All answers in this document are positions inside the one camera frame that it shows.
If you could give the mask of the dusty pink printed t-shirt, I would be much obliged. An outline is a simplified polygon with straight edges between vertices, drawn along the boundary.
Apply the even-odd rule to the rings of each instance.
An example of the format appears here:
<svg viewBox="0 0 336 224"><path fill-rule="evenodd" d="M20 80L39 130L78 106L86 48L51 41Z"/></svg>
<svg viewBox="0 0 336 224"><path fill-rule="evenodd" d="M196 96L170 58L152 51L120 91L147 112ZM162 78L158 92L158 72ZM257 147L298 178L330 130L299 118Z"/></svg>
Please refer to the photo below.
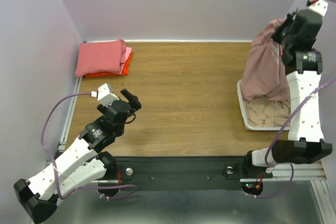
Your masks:
<svg viewBox="0 0 336 224"><path fill-rule="evenodd" d="M284 21L270 21L251 42L240 83L241 94L246 101L260 97L274 101L290 99L285 66L281 61L282 45L271 38Z"/></svg>

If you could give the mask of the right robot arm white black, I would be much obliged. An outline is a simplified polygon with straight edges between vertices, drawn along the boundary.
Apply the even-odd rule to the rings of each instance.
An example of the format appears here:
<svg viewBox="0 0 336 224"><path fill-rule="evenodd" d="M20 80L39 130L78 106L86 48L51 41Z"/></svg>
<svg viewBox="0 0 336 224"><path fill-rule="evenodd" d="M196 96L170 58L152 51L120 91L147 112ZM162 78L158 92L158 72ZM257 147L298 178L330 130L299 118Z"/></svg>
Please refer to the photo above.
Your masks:
<svg viewBox="0 0 336 224"><path fill-rule="evenodd" d="M281 60L291 102L291 115L285 125L290 131L287 140L276 136L268 148L244 156L241 170L248 177L278 164L312 164L332 153L332 144L325 142L320 126L322 55L312 47L324 15L324 11L299 10L289 14L272 35L283 48Z"/></svg>

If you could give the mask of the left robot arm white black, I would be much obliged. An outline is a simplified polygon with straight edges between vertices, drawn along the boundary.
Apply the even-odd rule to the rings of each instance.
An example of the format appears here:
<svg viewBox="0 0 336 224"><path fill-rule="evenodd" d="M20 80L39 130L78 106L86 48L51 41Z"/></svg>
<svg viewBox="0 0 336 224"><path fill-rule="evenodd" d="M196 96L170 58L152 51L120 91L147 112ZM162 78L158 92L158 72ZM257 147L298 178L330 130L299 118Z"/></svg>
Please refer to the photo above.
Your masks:
<svg viewBox="0 0 336 224"><path fill-rule="evenodd" d="M60 203L78 190L92 189L90 183L96 179L117 177L115 186L96 186L100 197L107 200L108 190L119 191L122 188L137 189L136 185L123 185L121 172L114 157L104 149L114 143L124 133L130 117L142 105L137 96L127 89L121 94L121 100L108 84L103 84L96 91L87 95L97 99L97 109L102 116L89 123L76 137L74 142L58 158L54 158L49 149L43 146L51 163L35 176L14 184L14 191L19 203L30 216L33 223L43 223L57 210Z"/></svg>

